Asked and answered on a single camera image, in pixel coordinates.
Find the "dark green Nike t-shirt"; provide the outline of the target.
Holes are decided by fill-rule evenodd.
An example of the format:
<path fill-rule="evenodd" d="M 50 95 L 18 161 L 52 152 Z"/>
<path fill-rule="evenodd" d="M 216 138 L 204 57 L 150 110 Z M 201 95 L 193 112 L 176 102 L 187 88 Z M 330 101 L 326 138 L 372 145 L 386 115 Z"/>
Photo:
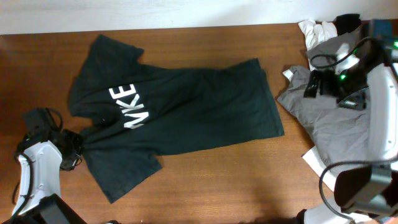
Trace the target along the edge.
<path fill-rule="evenodd" d="M 110 203 L 161 169 L 159 156 L 284 135 L 258 59 L 223 69 L 140 63 L 144 50 L 99 35 L 68 97 L 88 118 L 82 154 Z"/>

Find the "grey t-shirt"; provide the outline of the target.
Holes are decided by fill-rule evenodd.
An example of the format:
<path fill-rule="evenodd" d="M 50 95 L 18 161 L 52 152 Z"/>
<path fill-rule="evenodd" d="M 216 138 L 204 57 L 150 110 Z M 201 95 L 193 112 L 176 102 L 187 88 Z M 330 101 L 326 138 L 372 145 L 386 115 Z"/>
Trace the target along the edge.
<path fill-rule="evenodd" d="M 289 86 L 277 101 L 305 128 L 324 165 L 376 160 L 369 152 L 370 107 L 362 111 L 342 108 L 326 94 L 305 98 L 310 70 L 295 65 L 289 71 Z"/>

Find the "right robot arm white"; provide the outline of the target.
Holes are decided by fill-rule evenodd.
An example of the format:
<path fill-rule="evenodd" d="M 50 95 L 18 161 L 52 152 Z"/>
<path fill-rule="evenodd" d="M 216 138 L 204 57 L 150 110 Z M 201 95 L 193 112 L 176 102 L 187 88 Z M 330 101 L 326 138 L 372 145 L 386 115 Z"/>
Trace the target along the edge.
<path fill-rule="evenodd" d="M 349 59 L 365 42 L 371 41 L 377 48 L 380 63 L 373 68 L 360 60 L 346 67 Z M 352 213 L 360 213 L 380 221 L 397 216 L 397 44 L 385 44 L 382 40 L 367 37 L 360 40 L 350 52 L 335 55 L 331 64 L 340 72 L 339 81 L 346 76 L 368 68 L 362 76 L 367 78 L 371 100 L 369 149 L 380 156 L 378 161 L 343 161 L 327 166 L 326 173 L 338 166 L 354 165 L 355 169 L 340 173 L 335 182 L 333 200 L 327 200 L 317 208 L 298 215 L 302 223 L 355 223 Z"/>

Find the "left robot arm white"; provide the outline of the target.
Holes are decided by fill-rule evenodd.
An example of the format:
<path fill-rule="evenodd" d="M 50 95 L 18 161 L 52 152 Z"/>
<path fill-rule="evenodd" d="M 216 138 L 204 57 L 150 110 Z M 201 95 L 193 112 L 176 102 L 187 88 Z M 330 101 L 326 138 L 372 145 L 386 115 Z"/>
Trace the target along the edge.
<path fill-rule="evenodd" d="M 8 223 L 84 223 L 61 198 L 60 171 L 81 161 L 83 138 L 67 129 L 34 125 L 18 144 L 21 166 L 16 205 Z"/>

